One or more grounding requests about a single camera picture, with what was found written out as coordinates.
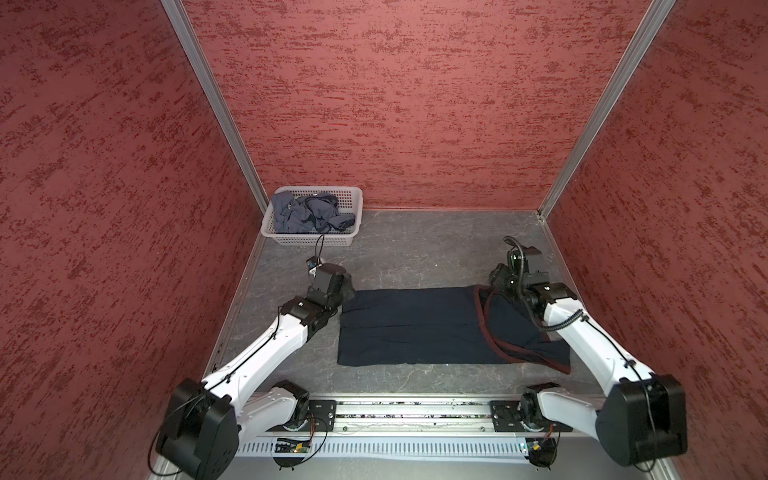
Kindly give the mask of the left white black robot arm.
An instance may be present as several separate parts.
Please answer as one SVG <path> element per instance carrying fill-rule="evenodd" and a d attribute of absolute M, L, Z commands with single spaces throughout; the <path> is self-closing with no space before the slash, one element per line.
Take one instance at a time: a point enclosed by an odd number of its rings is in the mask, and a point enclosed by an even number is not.
<path fill-rule="evenodd" d="M 339 265 L 313 258 L 309 278 L 306 294 L 281 305 L 274 322 L 238 356 L 203 380 L 187 378 L 175 388 L 151 453 L 193 479 L 217 479 L 246 440 L 277 426 L 315 426 L 304 388 L 281 381 L 257 391 L 354 297 L 351 276 Z"/>

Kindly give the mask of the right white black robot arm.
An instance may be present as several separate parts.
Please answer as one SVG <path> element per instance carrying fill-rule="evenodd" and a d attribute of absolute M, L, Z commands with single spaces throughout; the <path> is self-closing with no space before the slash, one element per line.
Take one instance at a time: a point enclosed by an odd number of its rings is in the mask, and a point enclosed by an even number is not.
<path fill-rule="evenodd" d="M 576 396 L 555 384 L 527 388 L 520 423 L 540 432 L 566 425 L 599 441 L 621 466 L 653 464 L 688 450 L 686 395 L 671 375 L 658 375 L 613 339 L 577 295 L 526 262 L 498 265 L 489 275 L 495 292 L 522 306 L 536 327 L 554 332 L 588 367 L 603 401 Z"/>

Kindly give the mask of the navy tank top red trim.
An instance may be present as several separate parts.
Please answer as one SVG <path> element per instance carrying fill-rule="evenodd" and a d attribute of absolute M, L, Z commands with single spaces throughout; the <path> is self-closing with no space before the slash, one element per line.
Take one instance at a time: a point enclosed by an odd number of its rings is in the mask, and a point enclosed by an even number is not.
<path fill-rule="evenodd" d="M 337 363 L 531 363 L 569 374 L 571 349 L 488 286 L 358 291 L 343 307 Z"/>

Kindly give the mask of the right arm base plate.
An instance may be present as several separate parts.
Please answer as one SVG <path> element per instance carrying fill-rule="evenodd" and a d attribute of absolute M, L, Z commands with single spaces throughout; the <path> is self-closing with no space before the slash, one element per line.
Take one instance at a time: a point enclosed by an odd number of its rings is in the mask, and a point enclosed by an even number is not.
<path fill-rule="evenodd" d="M 491 401 L 490 416 L 496 433 L 536 434 L 573 431 L 570 426 L 545 419 L 536 401 L 529 398 L 516 401 Z"/>

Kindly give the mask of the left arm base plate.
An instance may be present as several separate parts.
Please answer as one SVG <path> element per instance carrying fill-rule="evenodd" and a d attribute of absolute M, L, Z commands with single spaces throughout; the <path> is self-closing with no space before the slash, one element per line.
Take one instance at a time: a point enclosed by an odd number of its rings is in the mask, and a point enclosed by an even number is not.
<path fill-rule="evenodd" d="M 338 402 L 336 400 L 310 399 L 302 408 L 299 432 L 310 432 L 312 425 L 321 432 L 334 430 Z"/>

